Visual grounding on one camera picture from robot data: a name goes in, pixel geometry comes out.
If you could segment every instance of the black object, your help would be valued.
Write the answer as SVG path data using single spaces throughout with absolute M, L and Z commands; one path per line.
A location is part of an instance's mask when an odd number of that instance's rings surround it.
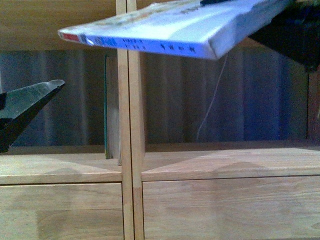
M 0 94 L 0 153 L 9 150 L 31 120 L 64 85 L 63 80 L 52 80 Z
M 314 72 L 320 64 L 320 7 L 296 4 L 249 37 Z
M 218 4 L 218 3 L 222 3 L 222 2 L 226 2 L 226 1 L 230 1 L 230 0 L 202 0 L 200 2 L 201 6 L 205 6 L 205 5 L 209 5 L 209 4 Z

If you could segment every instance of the wooden drawer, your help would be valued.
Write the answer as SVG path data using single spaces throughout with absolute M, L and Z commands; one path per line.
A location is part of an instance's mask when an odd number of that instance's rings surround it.
M 0 50 L 88 48 L 63 41 L 58 29 L 116 15 L 115 0 L 2 0 Z
M 0 239 L 123 240 L 121 183 L 0 186 Z
M 143 182 L 146 240 L 320 239 L 320 177 Z

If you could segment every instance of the wire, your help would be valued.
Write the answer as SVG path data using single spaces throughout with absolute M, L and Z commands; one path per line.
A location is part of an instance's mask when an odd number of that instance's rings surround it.
M 222 65 L 222 68 L 221 68 L 221 71 L 220 71 L 220 75 L 219 75 L 218 81 L 216 82 L 216 85 L 215 85 L 215 90 L 214 90 L 214 93 L 213 93 L 213 97 L 211 99 L 211 103 L 210 103 L 210 105 L 209 105 L 209 107 L 208 107 L 208 109 L 206 111 L 205 117 L 202 120 L 201 125 L 198 128 L 198 131 L 196 133 L 196 139 L 195 139 L 196 143 L 199 140 L 200 131 L 201 131 L 202 127 L 204 126 L 204 124 L 205 124 L 205 122 L 206 122 L 206 120 L 208 118 L 208 115 L 210 113 L 212 105 L 214 104 L 214 101 L 215 101 L 215 98 L 216 98 L 216 95 L 217 95 L 217 91 L 218 91 L 218 86 L 219 86 L 219 83 L 220 83 L 220 80 L 221 80 L 221 76 L 222 76 L 222 73 L 224 72 L 224 69 L 225 69 L 225 66 L 226 66 L 227 58 L 228 58 L 228 53 L 225 55 L 224 62 L 223 62 L 223 65 Z

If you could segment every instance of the book cover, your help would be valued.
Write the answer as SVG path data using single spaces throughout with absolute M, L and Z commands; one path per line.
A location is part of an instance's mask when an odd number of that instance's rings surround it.
M 153 3 L 130 13 L 60 29 L 66 40 L 90 46 L 219 59 L 269 24 L 292 0 L 200 0 Z

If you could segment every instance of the wood grain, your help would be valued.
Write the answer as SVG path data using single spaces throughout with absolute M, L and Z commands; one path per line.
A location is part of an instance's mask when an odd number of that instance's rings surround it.
M 148 152 L 142 181 L 320 175 L 320 146 Z
M 140 54 L 129 51 L 130 126 L 132 151 L 132 187 L 134 209 L 134 234 L 136 240 L 144 239 L 141 172 L 145 149 L 145 126 L 140 72 Z
M 130 138 L 130 111 L 129 111 L 129 75 L 128 51 L 118 50 L 118 80 L 119 80 L 119 121 L 121 135 L 121 162 L 122 162 L 122 196 L 124 237 L 134 240 L 134 209 L 132 187 L 132 161 Z
M 319 176 L 144 182 L 145 239 L 319 239 L 319 186 Z
M 117 161 L 104 153 L 1 155 L 0 185 L 120 182 Z
M 89 48 L 61 40 L 61 28 L 116 15 L 115 0 L 2 0 L 0 50 Z
M 121 183 L 0 187 L 0 238 L 123 240 Z

